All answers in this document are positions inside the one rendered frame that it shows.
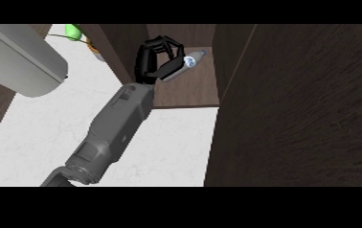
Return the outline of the dark brown wooden cabinet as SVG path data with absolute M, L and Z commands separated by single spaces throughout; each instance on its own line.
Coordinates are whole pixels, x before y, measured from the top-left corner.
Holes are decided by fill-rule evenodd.
M 171 37 L 191 53 L 204 50 L 201 63 L 173 80 L 155 84 L 154 107 L 220 106 L 256 26 L 253 24 L 83 24 L 120 82 L 136 80 L 140 45 L 160 35 Z

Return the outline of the brown plant pot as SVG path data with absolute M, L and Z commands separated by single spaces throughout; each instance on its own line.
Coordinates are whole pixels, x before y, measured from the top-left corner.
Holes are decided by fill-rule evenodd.
M 99 61 L 106 62 L 105 59 L 103 59 L 103 57 L 102 57 L 102 55 L 101 55 L 101 53 L 99 53 L 99 51 L 98 51 L 98 49 L 96 49 L 95 46 L 92 45 L 90 39 L 86 38 L 84 41 L 86 41 L 86 43 L 87 43 L 87 48 L 89 48 L 92 54 L 95 55 L 95 57 L 99 59 Z

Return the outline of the clear plastic water bottle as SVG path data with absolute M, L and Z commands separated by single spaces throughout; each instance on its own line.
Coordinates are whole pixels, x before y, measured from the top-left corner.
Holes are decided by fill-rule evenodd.
M 205 56 L 207 52 L 204 50 L 191 52 L 189 54 L 185 55 L 182 58 L 182 67 L 177 71 L 174 71 L 166 78 L 161 80 L 164 82 L 170 81 L 174 79 L 182 73 L 185 73 L 189 69 L 192 69 L 198 63 L 202 60 L 202 57 Z

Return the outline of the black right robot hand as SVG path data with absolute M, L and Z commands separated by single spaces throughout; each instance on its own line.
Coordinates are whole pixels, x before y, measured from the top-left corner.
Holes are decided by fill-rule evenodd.
M 157 55 L 166 53 L 169 61 L 157 66 Z M 146 40 L 136 56 L 135 76 L 140 84 L 155 85 L 157 80 L 166 80 L 183 67 L 183 45 L 167 35 Z

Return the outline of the dark brown cabinet door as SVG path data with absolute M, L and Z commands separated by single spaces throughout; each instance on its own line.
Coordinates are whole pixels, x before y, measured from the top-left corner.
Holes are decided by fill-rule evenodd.
M 214 125 L 210 186 L 362 186 L 362 24 L 260 25 Z

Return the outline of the green plant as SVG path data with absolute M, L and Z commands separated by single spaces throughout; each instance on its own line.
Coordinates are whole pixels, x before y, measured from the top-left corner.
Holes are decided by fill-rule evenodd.
M 64 34 L 50 34 L 50 36 L 64 37 L 71 41 L 78 41 L 87 44 L 87 41 L 83 41 L 83 30 L 78 25 L 67 24 Z

